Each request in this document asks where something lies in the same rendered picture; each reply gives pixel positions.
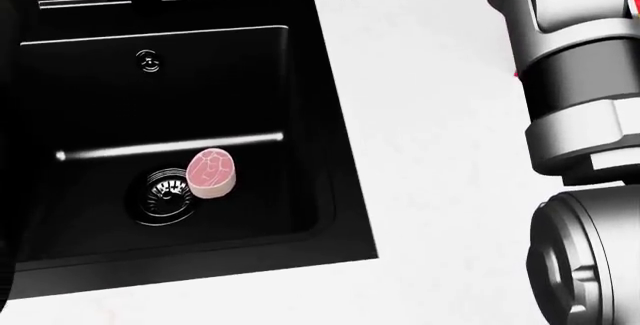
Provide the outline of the round sink overflow cap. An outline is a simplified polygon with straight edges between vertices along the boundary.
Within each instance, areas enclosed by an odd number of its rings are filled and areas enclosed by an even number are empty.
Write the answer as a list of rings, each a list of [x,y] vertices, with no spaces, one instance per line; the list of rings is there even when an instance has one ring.
[[[146,73],[158,72],[162,64],[159,54],[150,49],[138,51],[135,55],[135,60],[137,67]]]

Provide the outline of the chrome sink drain strainer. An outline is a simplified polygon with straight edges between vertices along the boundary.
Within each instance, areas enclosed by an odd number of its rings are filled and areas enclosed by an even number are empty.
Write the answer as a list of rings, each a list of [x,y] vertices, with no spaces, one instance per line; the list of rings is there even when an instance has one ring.
[[[154,168],[129,184],[124,198],[128,216],[150,227],[172,225],[195,211],[195,197],[183,168]]]

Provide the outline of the pink raw meat piece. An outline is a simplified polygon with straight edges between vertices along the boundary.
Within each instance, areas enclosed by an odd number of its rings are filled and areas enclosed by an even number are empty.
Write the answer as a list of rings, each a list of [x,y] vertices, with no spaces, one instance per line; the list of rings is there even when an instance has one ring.
[[[186,180],[193,195],[201,199],[227,195],[236,184],[234,159],[225,150],[202,150],[189,162]]]

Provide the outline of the black kitchen sink basin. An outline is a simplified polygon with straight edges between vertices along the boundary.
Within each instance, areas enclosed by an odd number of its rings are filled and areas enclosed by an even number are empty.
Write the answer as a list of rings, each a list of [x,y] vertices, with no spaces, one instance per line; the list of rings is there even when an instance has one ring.
[[[314,0],[38,4],[9,91],[11,299],[376,257]],[[128,216],[135,177],[209,148],[234,159],[231,192],[172,225]]]

